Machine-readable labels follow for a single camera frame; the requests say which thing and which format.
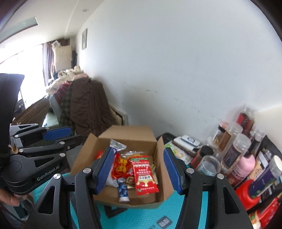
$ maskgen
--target finger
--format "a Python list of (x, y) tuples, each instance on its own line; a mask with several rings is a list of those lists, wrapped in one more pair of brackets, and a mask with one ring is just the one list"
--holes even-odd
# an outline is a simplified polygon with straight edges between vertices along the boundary
[(14, 207), (19, 206), (19, 200), (4, 189), (0, 189), (0, 201)]
[(27, 199), (27, 195), (20, 196), (20, 195), (14, 194), (14, 196), (17, 197), (18, 200), (20, 200), (20, 201), (23, 201), (23, 200), (26, 200), (26, 199)]

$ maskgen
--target picture frame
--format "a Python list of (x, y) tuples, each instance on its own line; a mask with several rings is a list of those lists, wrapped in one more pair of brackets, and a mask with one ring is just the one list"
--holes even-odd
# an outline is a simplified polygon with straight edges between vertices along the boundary
[(87, 29), (85, 29), (82, 33), (82, 50), (87, 47)]

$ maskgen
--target box flap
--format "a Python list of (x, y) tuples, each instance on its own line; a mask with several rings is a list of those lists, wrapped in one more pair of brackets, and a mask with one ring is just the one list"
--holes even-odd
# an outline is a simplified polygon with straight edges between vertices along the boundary
[(172, 195), (174, 190), (166, 169), (166, 165), (164, 163), (164, 142), (162, 137), (160, 137), (158, 140), (157, 147), (158, 149), (155, 157), (155, 163), (159, 170), (157, 171), (157, 175), (161, 176), (158, 177), (158, 182), (160, 184), (160, 191), (163, 192), (163, 200), (167, 200)]
[(156, 138), (149, 126), (113, 125), (103, 132), (99, 138), (156, 142)]
[(71, 175), (75, 175), (82, 169), (91, 166), (95, 156), (93, 154), (93, 149), (96, 140), (97, 137), (94, 134), (90, 133), (73, 164), (73, 167), (70, 171)]

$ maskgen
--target toothpaste tube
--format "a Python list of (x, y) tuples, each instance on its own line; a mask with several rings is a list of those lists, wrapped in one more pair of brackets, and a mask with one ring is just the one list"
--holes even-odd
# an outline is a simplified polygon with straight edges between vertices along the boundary
[(126, 179), (121, 177), (118, 181), (118, 197), (120, 202), (129, 202), (127, 186), (125, 184)]

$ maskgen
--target blue mat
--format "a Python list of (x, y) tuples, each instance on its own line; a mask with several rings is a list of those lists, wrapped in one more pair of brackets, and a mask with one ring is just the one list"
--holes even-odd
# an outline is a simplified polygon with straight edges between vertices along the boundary
[[(34, 201), (36, 202), (48, 182), (44, 183), (33, 191)], [(176, 226), (179, 213), (182, 207), (184, 196), (179, 196), (174, 192), (168, 200), (164, 201), (157, 209), (128, 209), (125, 212), (107, 218), (103, 205), (97, 205), (101, 214), (101, 224), (103, 228), (112, 229), (154, 229), (168, 228), (173, 229)], [(206, 225), (206, 215), (208, 207), (208, 192), (203, 192), (202, 210), (198, 229), (204, 229)], [(77, 216), (73, 205), (71, 204), (71, 216), (73, 224), (78, 227)]]

